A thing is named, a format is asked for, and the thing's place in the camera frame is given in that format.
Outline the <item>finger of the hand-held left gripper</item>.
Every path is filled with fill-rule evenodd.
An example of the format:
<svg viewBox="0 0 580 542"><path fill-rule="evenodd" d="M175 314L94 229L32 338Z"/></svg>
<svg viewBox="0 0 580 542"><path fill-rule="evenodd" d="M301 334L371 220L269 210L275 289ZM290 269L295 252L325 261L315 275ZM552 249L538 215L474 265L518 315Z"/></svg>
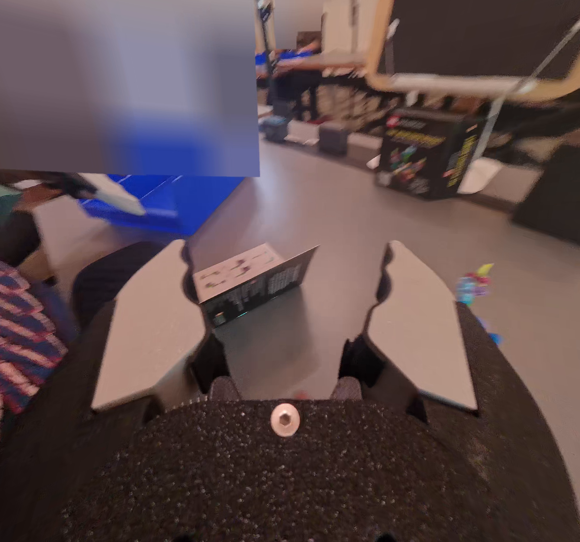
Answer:
<svg viewBox="0 0 580 542"><path fill-rule="evenodd" d="M131 215L144 216L146 214L140 200L108 175L91 175L91 185L95 188L93 199Z"/></svg>

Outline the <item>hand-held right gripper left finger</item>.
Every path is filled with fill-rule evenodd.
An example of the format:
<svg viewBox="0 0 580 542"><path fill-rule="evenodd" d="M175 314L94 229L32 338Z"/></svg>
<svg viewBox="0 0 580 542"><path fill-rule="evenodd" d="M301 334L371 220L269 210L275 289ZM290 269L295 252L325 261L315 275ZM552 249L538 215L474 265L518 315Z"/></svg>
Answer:
<svg viewBox="0 0 580 542"><path fill-rule="evenodd" d="M184 240L168 244L123 286L114 300L93 411L148 398L166 412L230 376L223 345L192 293Z"/></svg>

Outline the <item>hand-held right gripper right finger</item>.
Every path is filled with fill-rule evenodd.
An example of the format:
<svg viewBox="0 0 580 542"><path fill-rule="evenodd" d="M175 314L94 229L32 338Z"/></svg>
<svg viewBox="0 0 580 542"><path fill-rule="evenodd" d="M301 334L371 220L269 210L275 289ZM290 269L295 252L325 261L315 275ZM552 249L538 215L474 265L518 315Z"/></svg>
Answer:
<svg viewBox="0 0 580 542"><path fill-rule="evenodd" d="M375 298L362 332L344 344L339 378L356 379L364 399L395 411L424 411L424 400L477 411L457 303L444 281L395 240Z"/></svg>

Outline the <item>blue plastic bin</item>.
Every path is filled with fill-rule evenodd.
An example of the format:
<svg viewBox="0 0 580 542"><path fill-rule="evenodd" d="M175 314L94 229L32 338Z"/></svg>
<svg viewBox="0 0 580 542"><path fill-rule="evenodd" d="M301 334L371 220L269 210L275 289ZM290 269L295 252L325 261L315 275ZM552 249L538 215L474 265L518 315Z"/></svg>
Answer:
<svg viewBox="0 0 580 542"><path fill-rule="evenodd" d="M145 215L133 215L99 200L81 200L84 212L116 226L193 235L243 182L244 177L110 175L136 197Z"/></svg>

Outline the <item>lego flower bouquet model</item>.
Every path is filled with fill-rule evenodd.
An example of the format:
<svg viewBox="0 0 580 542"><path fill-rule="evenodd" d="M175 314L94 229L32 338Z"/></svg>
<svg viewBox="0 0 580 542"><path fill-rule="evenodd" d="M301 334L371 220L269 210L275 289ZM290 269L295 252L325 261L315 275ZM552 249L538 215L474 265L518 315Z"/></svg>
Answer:
<svg viewBox="0 0 580 542"><path fill-rule="evenodd" d="M494 263L486 263L460 277L455 286L455 301L471 307L476 299L486 296L493 267Z"/></svg>

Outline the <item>lego instruction booklet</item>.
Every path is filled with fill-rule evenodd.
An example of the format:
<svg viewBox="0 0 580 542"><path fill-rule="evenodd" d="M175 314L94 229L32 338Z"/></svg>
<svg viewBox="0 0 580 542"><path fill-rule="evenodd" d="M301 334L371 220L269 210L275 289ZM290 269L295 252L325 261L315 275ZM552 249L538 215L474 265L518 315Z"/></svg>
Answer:
<svg viewBox="0 0 580 542"><path fill-rule="evenodd" d="M289 259L264 243L195 272L198 304L213 328L224 326L301 286L319 246Z"/></svg>

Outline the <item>black rectangular block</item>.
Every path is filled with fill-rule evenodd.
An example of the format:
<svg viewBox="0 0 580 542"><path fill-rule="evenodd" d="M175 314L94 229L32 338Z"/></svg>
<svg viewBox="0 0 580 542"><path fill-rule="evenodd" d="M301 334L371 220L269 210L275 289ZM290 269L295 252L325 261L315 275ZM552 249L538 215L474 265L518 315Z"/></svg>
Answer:
<svg viewBox="0 0 580 542"><path fill-rule="evenodd" d="M579 147L559 147L511 221L521 227L579 244Z"/></svg>

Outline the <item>person's left forearm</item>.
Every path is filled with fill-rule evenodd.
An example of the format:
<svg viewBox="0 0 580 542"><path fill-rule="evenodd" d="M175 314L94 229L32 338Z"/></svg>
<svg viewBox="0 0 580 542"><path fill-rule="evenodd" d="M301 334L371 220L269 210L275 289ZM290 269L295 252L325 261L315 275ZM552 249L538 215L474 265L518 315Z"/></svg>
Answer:
<svg viewBox="0 0 580 542"><path fill-rule="evenodd" d="M3 225L22 195L21 190L1 184L1 225Z"/></svg>

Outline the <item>black lego set box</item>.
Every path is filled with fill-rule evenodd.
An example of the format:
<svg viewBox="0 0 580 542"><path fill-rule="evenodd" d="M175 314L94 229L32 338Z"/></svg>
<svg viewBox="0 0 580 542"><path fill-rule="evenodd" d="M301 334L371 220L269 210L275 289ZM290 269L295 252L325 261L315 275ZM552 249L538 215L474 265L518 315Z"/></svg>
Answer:
<svg viewBox="0 0 580 542"><path fill-rule="evenodd" d="M425 200L458 194L482 134L482 118L397 108L388 115L377 185Z"/></svg>

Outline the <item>person's left hand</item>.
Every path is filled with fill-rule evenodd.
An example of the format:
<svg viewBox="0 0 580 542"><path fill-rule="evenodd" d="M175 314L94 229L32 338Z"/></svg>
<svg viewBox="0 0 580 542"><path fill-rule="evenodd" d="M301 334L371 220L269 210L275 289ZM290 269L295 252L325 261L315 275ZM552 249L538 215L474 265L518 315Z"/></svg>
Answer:
<svg viewBox="0 0 580 542"><path fill-rule="evenodd" d="M62 196L61 190L52 189L45 184L37 184L20 192L12 211L31 213L35 208Z"/></svg>

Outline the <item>person's black lettered jersey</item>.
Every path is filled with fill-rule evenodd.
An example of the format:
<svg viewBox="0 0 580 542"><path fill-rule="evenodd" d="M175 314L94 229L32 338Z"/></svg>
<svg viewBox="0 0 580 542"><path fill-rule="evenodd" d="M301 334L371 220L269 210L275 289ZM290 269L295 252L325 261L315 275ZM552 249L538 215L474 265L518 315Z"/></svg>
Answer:
<svg viewBox="0 0 580 542"><path fill-rule="evenodd" d="M1 263L1 418L22 413L68 352L67 343L15 268Z"/></svg>

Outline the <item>black battery charger case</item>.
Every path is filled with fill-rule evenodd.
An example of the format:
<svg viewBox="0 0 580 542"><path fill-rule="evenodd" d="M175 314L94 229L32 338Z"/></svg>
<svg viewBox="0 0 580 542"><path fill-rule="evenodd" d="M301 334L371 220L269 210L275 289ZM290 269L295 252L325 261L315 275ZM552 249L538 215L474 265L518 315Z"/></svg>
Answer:
<svg viewBox="0 0 580 542"><path fill-rule="evenodd" d="M279 115L270 115L260 120L264 138L272 143L284 143L288 135L289 121Z"/></svg>

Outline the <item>grey hard case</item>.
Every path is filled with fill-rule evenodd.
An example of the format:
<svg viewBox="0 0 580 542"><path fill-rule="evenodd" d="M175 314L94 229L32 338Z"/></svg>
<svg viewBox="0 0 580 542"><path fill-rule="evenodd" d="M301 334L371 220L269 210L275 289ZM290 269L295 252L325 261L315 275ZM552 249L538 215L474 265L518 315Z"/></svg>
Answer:
<svg viewBox="0 0 580 542"><path fill-rule="evenodd" d="M338 122L323 122L318 127L318 148L321 152L336 156L347 154L350 130Z"/></svg>

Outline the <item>black board with white ledge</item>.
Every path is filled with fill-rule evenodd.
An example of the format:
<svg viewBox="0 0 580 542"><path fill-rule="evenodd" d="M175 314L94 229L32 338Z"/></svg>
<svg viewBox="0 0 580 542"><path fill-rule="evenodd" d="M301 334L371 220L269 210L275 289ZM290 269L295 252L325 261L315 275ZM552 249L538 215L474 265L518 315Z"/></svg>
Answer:
<svg viewBox="0 0 580 542"><path fill-rule="evenodd" d="M579 0L378 0L366 82L489 102L478 159L505 102L579 89Z"/></svg>

